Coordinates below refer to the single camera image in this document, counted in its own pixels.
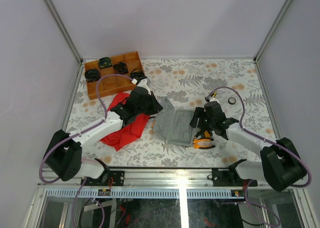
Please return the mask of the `black electrical tape roll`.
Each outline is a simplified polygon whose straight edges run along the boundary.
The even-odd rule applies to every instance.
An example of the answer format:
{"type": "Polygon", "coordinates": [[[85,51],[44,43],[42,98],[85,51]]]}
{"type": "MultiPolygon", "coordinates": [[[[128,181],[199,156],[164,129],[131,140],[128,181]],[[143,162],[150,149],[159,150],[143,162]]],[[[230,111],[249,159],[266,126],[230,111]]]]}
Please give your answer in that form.
{"type": "Polygon", "coordinates": [[[228,99],[228,103],[230,104],[230,105],[234,105],[234,104],[236,104],[236,99],[235,98],[233,98],[233,97],[230,97],[229,99],[228,99]]]}

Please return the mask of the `grey plastic tool case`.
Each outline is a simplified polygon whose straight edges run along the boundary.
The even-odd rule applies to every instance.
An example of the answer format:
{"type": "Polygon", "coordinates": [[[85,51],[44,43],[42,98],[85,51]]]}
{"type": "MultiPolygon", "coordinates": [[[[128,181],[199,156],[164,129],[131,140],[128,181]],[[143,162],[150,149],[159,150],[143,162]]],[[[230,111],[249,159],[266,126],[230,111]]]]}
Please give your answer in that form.
{"type": "Polygon", "coordinates": [[[160,104],[163,110],[156,116],[154,133],[170,144],[190,146],[196,134],[196,130],[190,126],[194,111],[175,109],[167,97],[164,97],[160,104]]]}

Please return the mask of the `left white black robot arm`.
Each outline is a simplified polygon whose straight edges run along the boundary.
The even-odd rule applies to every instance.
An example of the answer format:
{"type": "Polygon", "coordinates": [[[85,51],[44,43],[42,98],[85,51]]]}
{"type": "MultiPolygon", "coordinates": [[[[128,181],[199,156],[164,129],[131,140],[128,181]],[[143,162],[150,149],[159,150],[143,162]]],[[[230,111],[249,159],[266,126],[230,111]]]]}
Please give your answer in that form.
{"type": "Polygon", "coordinates": [[[43,176],[44,165],[48,165],[62,181],[80,176],[91,178],[98,185],[105,185],[110,178],[107,165],[99,159],[83,158],[83,150],[130,125],[137,116],[151,116],[162,110],[153,92],[137,86],[126,99],[109,109],[105,117],[73,134],[63,130],[55,132],[42,159],[39,178],[43,183],[49,183],[43,176]]]}

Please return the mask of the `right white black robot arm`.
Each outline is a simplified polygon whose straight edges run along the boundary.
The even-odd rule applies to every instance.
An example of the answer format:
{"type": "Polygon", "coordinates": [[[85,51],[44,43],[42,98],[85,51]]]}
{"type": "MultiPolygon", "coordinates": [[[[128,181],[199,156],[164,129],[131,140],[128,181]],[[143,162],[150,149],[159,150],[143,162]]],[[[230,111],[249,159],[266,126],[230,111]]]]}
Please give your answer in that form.
{"type": "Polygon", "coordinates": [[[240,185],[245,180],[267,182],[275,191],[297,187],[297,181],[307,175],[307,169],[288,138],[270,140],[245,129],[235,118],[227,118],[217,101],[195,109],[190,122],[199,133],[214,132],[226,140],[240,144],[260,157],[259,162],[248,160],[231,165],[228,180],[240,185]]]}

